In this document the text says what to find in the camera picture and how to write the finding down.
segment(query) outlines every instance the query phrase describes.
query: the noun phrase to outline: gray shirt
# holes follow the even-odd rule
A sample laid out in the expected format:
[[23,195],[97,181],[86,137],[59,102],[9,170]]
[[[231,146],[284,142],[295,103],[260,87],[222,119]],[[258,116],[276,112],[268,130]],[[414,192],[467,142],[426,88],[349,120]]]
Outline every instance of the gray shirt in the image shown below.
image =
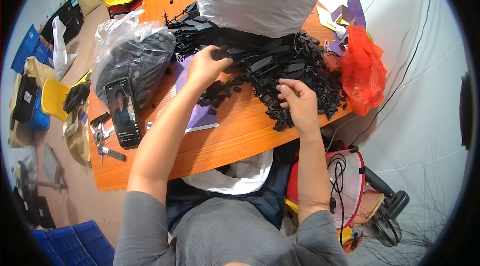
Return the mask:
[[168,244],[167,212],[153,196],[125,196],[120,239],[113,264],[347,265],[333,217],[317,211],[297,230],[293,245],[250,203],[215,197],[188,211]]

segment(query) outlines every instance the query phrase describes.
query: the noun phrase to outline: person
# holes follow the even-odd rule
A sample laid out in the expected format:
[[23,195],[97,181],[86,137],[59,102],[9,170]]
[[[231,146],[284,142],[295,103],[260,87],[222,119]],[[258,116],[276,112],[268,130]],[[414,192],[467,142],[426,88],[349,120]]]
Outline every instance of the person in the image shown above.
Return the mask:
[[276,88],[281,92],[278,98],[286,100],[281,106],[290,108],[299,135],[296,244],[255,205],[232,197],[213,197],[190,209],[171,230],[169,243],[167,185],[185,128],[202,92],[232,63],[230,58],[213,60],[211,53],[217,48],[210,45],[195,54],[185,86],[137,149],[114,265],[346,265],[330,213],[316,94],[291,79],[280,79]]
[[115,92],[115,100],[118,103],[118,108],[113,113],[113,121],[116,125],[129,125],[130,114],[128,112],[129,97],[125,94],[123,89],[118,89]]

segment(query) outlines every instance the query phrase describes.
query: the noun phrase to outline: black plastic crate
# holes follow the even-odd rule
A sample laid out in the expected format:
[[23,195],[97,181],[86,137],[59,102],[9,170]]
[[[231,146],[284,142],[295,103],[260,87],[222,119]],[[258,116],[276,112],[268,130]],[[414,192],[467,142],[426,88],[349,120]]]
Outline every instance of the black plastic crate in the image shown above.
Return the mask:
[[75,36],[78,35],[82,25],[84,24],[84,17],[82,11],[80,10],[80,5],[76,5],[74,7],[70,1],[67,1],[46,22],[41,35],[51,44],[53,44],[52,22],[57,15],[60,18],[60,21],[62,21],[65,27],[67,27],[65,33],[63,34],[63,40],[65,41],[65,44],[68,44],[73,38],[75,38]]
[[32,120],[38,91],[39,87],[33,78],[27,76],[21,78],[17,103],[13,110],[13,118],[15,120],[18,120],[22,124],[26,124]]

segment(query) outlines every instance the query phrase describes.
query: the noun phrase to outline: white wall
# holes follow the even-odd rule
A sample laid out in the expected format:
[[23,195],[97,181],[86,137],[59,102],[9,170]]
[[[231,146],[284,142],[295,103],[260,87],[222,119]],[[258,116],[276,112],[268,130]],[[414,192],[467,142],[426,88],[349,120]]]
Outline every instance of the white wall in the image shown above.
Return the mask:
[[[360,1],[367,30],[383,48],[387,98],[400,83],[420,37],[428,0]],[[347,4],[347,0],[320,2],[331,11]],[[372,128],[355,142],[369,168],[394,191],[405,190],[410,195],[408,207],[398,218],[405,229],[440,232],[456,201],[467,157],[459,126],[461,76],[466,71],[463,42],[453,13],[446,0],[431,0],[423,38],[402,86]],[[351,143],[368,127],[376,111],[345,124],[336,137]],[[407,246],[396,248],[399,252],[388,251],[367,240],[349,260],[353,265],[382,265],[372,249],[385,250],[383,254],[397,264],[399,252],[422,252]],[[419,258],[405,257],[412,261]]]
[[[9,102],[12,99],[15,77],[17,73],[10,69],[12,61],[15,58],[18,47],[22,42],[27,30],[33,24],[35,29],[40,29],[40,24],[44,24],[49,15],[55,12],[60,7],[60,0],[26,0],[10,36],[10,40],[5,52],[1,71],[1,147],[4,155],[4,161],[7,163],[9,155],[12,152],[9,150],[10,146],[7,143],[10,137],[10,113]],[[6,169],[10,169],[13,165],[6,165]]]

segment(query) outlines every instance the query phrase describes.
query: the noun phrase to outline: hand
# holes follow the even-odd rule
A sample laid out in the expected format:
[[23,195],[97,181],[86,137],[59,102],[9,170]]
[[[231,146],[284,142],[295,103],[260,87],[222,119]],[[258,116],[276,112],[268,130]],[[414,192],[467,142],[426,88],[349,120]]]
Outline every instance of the hand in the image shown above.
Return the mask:
[[281,92],[280,100],[286,100],[280,104],[282,108],[290,108],[293,123],[297,128],[298,135],[318,136],[317,94],[299,80],[281,78],[276,89]]
[[215,82],[222,70],[232,64],[231,58],[223,58],[218,61],[212,58],[212,51],[218,48],[218,46],[209,45],[193,56],[188,69],[188,85],[203,92]]

